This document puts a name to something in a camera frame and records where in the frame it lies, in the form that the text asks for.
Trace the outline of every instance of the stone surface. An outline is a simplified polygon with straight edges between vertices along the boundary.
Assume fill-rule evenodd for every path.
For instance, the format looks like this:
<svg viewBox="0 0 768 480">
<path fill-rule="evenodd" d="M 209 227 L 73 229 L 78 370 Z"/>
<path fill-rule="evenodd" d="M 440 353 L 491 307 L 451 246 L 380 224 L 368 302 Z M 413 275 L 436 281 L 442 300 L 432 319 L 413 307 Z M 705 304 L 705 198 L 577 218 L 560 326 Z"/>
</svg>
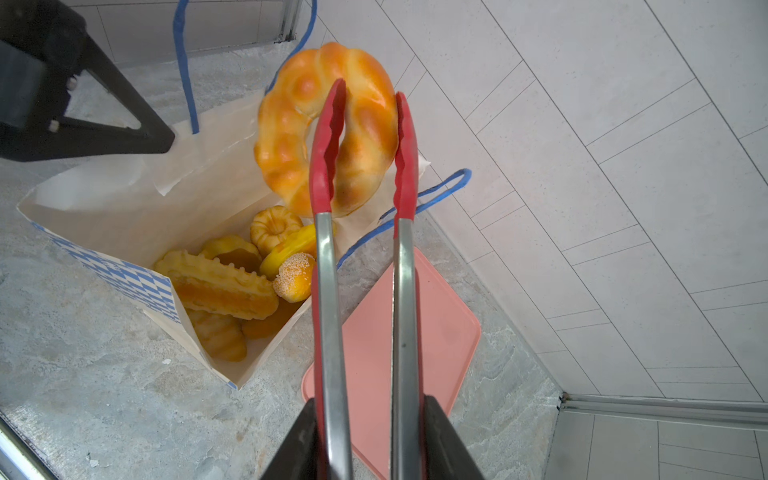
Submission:
<svg viewBox="0 0 768 480">
<path fill-rule="evenodd" d="M 192 58 L 199 111 L 262 88 L 291 47 Z M 166 122 L 185 119 L 174 63 L 125 74 Z M 98 89 L 82 79 L 72 114 L 130 124 Z M 0 412 L 62 478 L 257 478 L 303 406 L 310 316 L 244 389 L 225 386 L 15 210 L 35 184 L 81 161 L 0 159 Z M 482 325 L 451 421 L 488 480 L 542 478 L 558 387 L 428 214 L 415 237 Z M 343 318 L 391 262 L 390 239 L 372 240 L 340 270 Z M 355 478 L 373 478 L 354 462 Z"/>
</svg>

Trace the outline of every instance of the blue rope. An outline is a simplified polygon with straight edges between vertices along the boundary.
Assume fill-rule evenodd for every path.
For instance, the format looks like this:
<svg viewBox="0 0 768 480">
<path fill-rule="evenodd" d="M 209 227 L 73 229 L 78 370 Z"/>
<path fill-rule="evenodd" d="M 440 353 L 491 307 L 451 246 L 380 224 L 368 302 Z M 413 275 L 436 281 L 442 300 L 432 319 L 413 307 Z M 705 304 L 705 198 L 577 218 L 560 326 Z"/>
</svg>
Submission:
<svg viewBox="0 0 768 480">
<path fill-rule="evenodd" d="M 264 94 L 270 93 L 273 88 L 275 88 L 275 82 L 277 82 L 277 75 L 280 73 L 280 69 L 283 68 L 283 65 L 286 64 L 290 60 L 291 57 L 293 57 L 296 53 L 299 52 L 302 48 L 304 48 L 304 45 L 306 45 L 306 41 L 310 39 L 310 35 L 312 34 L 313 28 L 315 28 L 315 18 L 317 18 L 317 0 L 312 0 L 312 14 L 310 16 L 310 24 L 307 26 L 306 31 L 304 32 L 304 36 L 299 41 L 299 44 L 288 54 L 288 57 L 283 61 L 282 64 L 280 64 L 280 68 L 277 69 L 275 72 L 274 78 L 272 78 L 272 83 L 270 83 L 270 86 L 266 88 L 264 91 Z"/>
<path fill-rule="evenodd" d="M 184 50 L 184 14 L 187 10 L 189 0 L 179 0 L 174 14 L 174 44 L 176 45 L 176 59 L 179 64 L 179 75 L 181 76 L 181 87 L 184 89 L 184 97 L 187 98 L 187 108 L 190 111 L 190 122 L 192 123 L 192 134 L 200 131 L 200 125 L 197 123 L 197 109 L 194 105 L 194 96 L 192 95 L 192 82 L 190 81 L 190 70 L 187 65 L 187 52 Z"/>
<path fill-rule="evenodd" d="M 442 192 L 437 197 L 416 207 L 416 213 L 420 214 L 424 210 L 430 208 L 432 205 L 442 202 L 448 196 L 466 187 L 466 185 L 469 183 L 469 179 L 472 178 L 472 170 L 469 170 L 468 168 L 462 168 L 461 170 L 454 172 L 453 175 L 446 178 L 444 181 L 440 182 L 434 187 L 428 188 L 423 192 L 419 192 L 419 197 L 432 194 L 437 190 L 443 188 L 448 182 L 453 181 L 459 177 L 461 177 L 462 179 L 459 180 L 456 185 L 454 185 L 453 187 L 449 187 L 448 190 Z M 395 209 L 390 208 L 389 210 L 386 211 L 385 214 L 379 217 L 379 221 L 384 220 L 388 215 L 393 214 L 394 212 L 395 212 Z M 355 250 L 359 249 L 360 247 L 368 243 L 369 240 L 371 240 L 373 237 L 375 237 L 379 233 L 386 232 L 387 230 L 389 230 L 394 226 L 395 226 L 395 219 L 393 218 L 391 220 L 387 220 L 386 222 L 382 223 L 378 227 L 374 228 L 373 230 L 363 235 L 362 238 L 360 238 L 360 240 L 357 240 L 357 242 L 354 245 L 352 245 L 349 248 L 349 250 L 346 251 L 346 253 L 344 253 L 344 255 L 341 257 L 341 260 L 339 260 L 339 262 L 336 264 L 336 269 L 337 270 L 340 269 L 341 266 L 346 261 L 346 259 L 348 259 L 353 253 L 355 253 Z"/>
</svg>

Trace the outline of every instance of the red silicone tong tip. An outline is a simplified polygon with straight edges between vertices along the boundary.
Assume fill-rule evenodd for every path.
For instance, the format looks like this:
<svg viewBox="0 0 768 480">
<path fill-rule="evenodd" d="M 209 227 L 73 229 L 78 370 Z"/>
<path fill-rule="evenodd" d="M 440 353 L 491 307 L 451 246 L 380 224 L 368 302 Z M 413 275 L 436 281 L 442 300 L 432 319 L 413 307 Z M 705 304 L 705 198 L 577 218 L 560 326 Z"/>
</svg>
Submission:
<svg viewBox="0 0 768 480">
<path fill-rule="evenodd" d="M 310 203 L 317 215 L 331 211 L 333 178 L 336 175 L 336 156 L 339 137 L 344 129 L 346 82 L 339 78 L 331 87 L 323 111 L 317 121 L 315 140 L 310 157 Z"/>
<path fill-rule="evenodd" d="M 416 215 L 416 195 L 419 186 L 419 149 L 416 146 L 416 132 L 411 118 L 411 109 L 405 94 L 397 94 L 397 134 L 399 145 L 395 154 L 395 236 L 397 237 L 397 220 L 407 218 L 413 220 Z"/>
</svg>

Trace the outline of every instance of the paper bag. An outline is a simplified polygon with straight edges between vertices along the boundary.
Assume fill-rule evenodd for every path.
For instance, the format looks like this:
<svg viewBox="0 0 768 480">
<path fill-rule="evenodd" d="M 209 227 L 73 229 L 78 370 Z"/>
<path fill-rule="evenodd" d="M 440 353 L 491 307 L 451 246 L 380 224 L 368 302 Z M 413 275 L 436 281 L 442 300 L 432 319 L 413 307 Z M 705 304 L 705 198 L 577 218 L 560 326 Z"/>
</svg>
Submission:
<svg viewBox="0 0 768 480">
<path fill-rule="evenodd" d="M 249 238 L 253 216 L 280 203 L 253 158 L 262 94 L 233 101 L 174 126 L 166 154 L 97 157 L 38 185 L 18 209 L 57 245 L 136 303 L 187 351 L 235 389 L 253 375 L 311 298 L 271 339 L 251 340 L 242 362 L 211 359 L 170 280 L 151 267 L 168 250 L 197 254 L 211 238 Z M 363 207 L 337 219 L 337 258 L 392 207 L 394 164 Z"/>
</svg>

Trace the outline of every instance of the wall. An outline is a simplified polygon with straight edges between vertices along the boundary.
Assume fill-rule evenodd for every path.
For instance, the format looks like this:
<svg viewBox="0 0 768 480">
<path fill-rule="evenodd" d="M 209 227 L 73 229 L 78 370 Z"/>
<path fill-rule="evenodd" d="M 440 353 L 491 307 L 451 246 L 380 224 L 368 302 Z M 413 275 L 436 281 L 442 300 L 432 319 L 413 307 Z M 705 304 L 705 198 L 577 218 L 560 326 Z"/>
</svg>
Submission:
<svg viewBox="0 0 768 480">
<path fill-rule="evenodd" d="M 423 186 L 473 169 L 430 211 L 566 391 L 768 399 L 768 3 L 320 0 L 334 39 Z"/>
<path fill-rule="evenodd" d="M 176 2 L 167 0 L 63 0 L 85 18 L 88 34 L 116 63 L 176 58 L 171 25 Z M 187 6 L 187 51 L 273 41 L 283 2 L 198 2 Z"/>
<path fill-rule="evenodd" d="M 561 412 L 545 480 L 764 480 L 768 432 Z"/>
</svg>

